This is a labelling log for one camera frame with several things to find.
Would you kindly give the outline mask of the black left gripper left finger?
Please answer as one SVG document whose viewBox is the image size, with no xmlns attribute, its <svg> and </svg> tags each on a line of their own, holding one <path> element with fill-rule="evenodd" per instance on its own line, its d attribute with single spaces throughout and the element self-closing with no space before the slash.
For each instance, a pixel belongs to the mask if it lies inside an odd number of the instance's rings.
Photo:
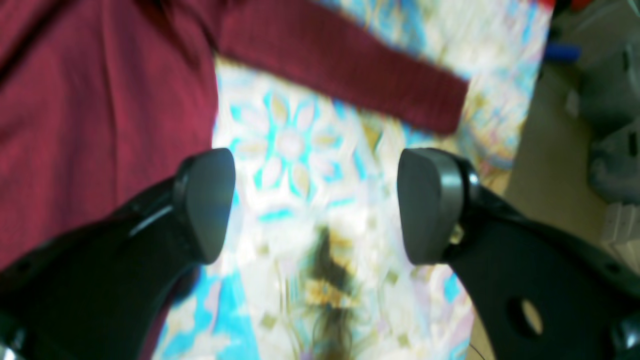
<svg viewBox="0 0 640 360">
<path fill-rule="evenodd" d="M 236 168 L 214 148 L 1 272 L 1 346 L 23 360 L 137 360 L 174 285 L 226 241 Z"/>
</svg>

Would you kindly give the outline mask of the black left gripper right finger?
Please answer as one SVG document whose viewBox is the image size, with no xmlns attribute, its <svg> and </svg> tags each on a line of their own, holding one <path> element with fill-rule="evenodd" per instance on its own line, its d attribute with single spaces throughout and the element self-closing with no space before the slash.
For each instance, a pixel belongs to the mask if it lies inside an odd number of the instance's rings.
<svg viewBox="0 0 640 360">
<path fill-rule="evenodd" d="M 499 360 L 637 360 L 639 277 L 584 240 L 526 218 L 466 158 L 406 148 L 397 198 L 413 265 L 448 265 Z"/>
</svg>

